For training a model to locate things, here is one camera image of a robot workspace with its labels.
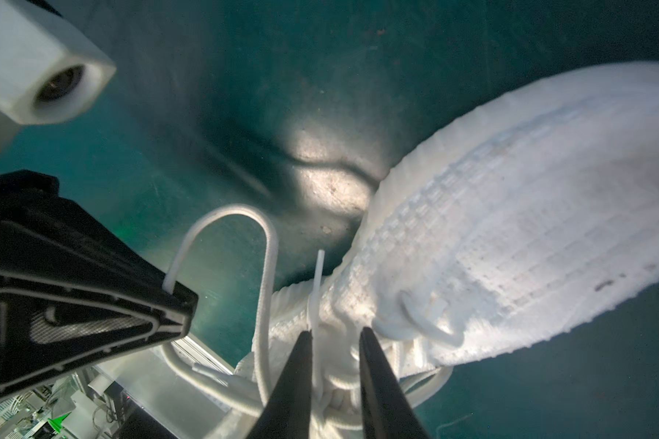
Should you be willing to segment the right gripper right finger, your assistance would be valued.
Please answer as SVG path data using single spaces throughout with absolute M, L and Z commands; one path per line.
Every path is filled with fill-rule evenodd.
M 364 437 L 428 438 L 369 327 L 361 331 L 359 348 Z

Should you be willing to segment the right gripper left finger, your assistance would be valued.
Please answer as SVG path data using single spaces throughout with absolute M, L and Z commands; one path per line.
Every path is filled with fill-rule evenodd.
M 312 342 L 309 331 L 299 334 L 276 387 L 247 439 L 309 438 Z

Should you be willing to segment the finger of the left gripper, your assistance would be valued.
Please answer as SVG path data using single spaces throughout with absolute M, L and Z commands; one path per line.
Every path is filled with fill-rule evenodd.
M 183 338 L 198 305 L 59 189 L 33 171 L 0 176 L 0 402 Z

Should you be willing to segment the white shoelace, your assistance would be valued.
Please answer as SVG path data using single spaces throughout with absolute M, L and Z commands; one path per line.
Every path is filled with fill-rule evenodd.
M 272 287 L 275 280 L 276 264 L 278 263 L 278 234 L 270 219 L 260 210 L 243 204 L 232 204 L 208 212 L 187 231 L 170 264 L 162 287 L 165 292 L 173 293 L 179 269 L 197 236 L 210 224 L 232 215 L 242 215 L 254 220 L 263 229 L 267 240 L 253 337 L 254 372 L 257 374 L 256 389 L 260 392 L 260 396 L 258 398 L 245 396 L 240 391 L 229 389 L 228 382 L 220 384 L 214 378 L 211 379 L 209 375 L 194 371 L 192 366 L 189 366 L 180 358 L 171 343 L 162 345 L 160 351 L 168 367 L 183 380 L 186 380 L 203 393 L 207 393 L 229 405 L 232 409 L 259 418 L 262 409 L 265 408 L 270 399 L 272 383 L 269 362 L 269 331 Z M 406 393 L 409 389 L 409 387 L 406 387 L 399 394 L 400 396 L 406 396 L 410 408 L 417 407 L 437 393 L 448 382 L 452 373 L 452 367 L 442 367 L 434 369 L 434 371 L 424 372 L 419 375 L 419 378 L 412 380 L 410 383 L 418 384 L 426 378 L 430 378 L 427 383 L 415 391 L 410 391 L 410 393 Z M 318 425 L 329 424 L 343 430 L 359 431 L 362 429 L 362 421 L 360 421 L 358 414 L 349 415 L 337 411 L 332 412 L 330 408 L 320 409 L 320 407 L 321 405 L 311 409 L 311 419 L 313 416 L 318 418 L 316 420 Z

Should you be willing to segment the white knit sneaker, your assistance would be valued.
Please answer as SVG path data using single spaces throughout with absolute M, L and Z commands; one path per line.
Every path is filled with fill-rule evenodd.
M 361 436 L 359 336 L 412 407 L 455 366 L 554 338 L 659 282 L 659 62 L 561 73 L 434 133 L 323 281 L 315 438 Z

